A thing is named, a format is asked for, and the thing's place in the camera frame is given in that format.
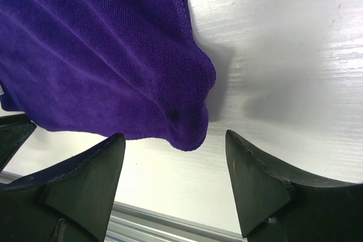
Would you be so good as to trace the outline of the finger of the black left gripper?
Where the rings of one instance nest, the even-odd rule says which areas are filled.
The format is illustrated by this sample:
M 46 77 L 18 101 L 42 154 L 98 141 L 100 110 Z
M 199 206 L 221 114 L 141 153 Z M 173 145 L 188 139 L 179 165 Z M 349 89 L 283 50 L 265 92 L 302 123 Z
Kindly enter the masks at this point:
M 26 114 L 1 117 L 1 171 L 4 170 L 5 166 L 8 165 L 9 161 L 35 129 L 36 125 Z

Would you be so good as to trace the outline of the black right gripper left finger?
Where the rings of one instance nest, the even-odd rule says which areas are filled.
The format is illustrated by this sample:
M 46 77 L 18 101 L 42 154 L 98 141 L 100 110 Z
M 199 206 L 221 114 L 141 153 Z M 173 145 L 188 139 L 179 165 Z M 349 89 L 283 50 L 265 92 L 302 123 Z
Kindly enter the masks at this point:
M 125 154 L 123 134 L 1 184 L 1 241 L 104 241 Z

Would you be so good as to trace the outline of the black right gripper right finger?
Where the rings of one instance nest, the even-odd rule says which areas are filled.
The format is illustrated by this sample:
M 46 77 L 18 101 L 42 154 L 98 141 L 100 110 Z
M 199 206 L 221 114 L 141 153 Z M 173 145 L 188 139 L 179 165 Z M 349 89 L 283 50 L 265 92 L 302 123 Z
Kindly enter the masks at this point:
M 225 151 L 242 236 L 248 241 L 361 241 L 362 185 L 274 157 L 228 130 Z

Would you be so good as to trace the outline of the purple towel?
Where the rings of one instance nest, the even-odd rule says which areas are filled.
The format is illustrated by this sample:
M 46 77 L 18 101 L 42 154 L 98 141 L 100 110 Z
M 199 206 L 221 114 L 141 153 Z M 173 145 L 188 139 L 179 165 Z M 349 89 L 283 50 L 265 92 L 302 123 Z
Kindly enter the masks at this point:
M 49 131 L 192 151 L 215 81 L 188 0 L 1 0 L 1 107 Z

